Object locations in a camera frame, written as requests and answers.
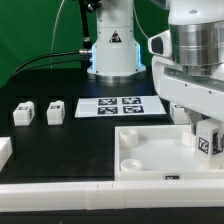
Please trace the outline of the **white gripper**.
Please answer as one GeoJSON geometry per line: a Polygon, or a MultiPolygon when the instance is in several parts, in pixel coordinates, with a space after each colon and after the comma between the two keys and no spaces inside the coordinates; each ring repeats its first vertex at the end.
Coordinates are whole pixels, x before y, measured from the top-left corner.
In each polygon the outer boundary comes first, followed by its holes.
{"type": "Polygon", "coordinates": [[[154,56],[151,65],[157,94],[186,108],[192,132],[207,129],[209,117],[222,121],[213,134],[213,155],[223,153],[224,81],[210,76],[187,75],[180,65],[160,56],[154,56]]]}

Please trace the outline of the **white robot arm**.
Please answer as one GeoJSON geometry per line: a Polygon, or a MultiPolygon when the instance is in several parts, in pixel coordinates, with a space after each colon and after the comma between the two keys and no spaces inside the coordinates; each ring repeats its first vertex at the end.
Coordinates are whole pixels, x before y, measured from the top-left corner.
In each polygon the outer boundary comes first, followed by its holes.
{"type": "MultiPolygon", "coordinates": [[[[169,11],[169,28],[148,39],[158,95],[185,108],[196,152],[224,152],[224,0],[151,0],[169,11]]],[[[134,0],[84,0],[97,15],[87,74],[102,82],[146,70],[133,35],[134,0]]]]}

